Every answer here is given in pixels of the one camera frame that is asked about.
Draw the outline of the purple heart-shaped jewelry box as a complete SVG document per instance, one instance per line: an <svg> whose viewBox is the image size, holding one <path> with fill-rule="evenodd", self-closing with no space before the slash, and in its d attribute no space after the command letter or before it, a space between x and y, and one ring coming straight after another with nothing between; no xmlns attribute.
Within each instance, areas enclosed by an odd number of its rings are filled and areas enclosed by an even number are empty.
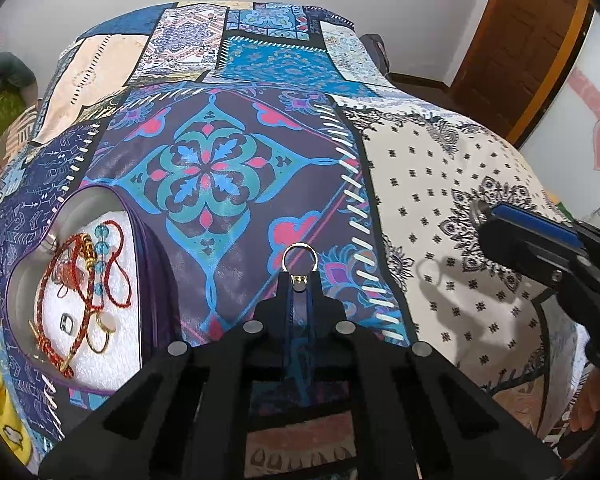
<svg viewBox="0 0 600 480"><path fill-rule="evenodd" d="M112 393L180 333L171 278L158 238L121 194L81 188L10 274L7 326L53 384Z"/></svg>

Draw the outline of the dark green pillow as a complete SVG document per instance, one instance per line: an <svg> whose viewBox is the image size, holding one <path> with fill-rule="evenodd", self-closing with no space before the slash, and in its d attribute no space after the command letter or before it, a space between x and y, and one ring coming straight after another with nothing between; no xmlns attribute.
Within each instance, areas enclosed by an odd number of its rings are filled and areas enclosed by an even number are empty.
<svg viewBox="0 0 600 480"><path fill-rule="evenodd" d="M10 52L0 52L0 81L22 89L34 84L36 79L30 68Z"/></svg>

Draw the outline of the striped blanket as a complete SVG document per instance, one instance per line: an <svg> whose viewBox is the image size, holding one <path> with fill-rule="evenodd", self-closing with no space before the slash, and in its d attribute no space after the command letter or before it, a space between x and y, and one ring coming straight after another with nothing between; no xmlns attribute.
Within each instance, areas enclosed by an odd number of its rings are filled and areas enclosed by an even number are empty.
<svg viewBox="0 0 600 480"><path fill-rule="evenodd" d="M1 135L0 175L6 169L7 164L27 144L36 118L38 118L38 106L32 104L27 107Z"/></svg>

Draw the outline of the brown wooden door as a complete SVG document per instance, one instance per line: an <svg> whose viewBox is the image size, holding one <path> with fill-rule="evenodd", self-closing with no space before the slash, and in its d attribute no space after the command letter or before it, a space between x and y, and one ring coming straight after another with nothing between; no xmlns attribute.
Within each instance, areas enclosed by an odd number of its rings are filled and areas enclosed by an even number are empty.
<svg viewBox="0 0 600 480"><path fill-rule="evenodd" d="M465 115L519 142L574 55L588 0L488 0L451 86Z"/></svg>

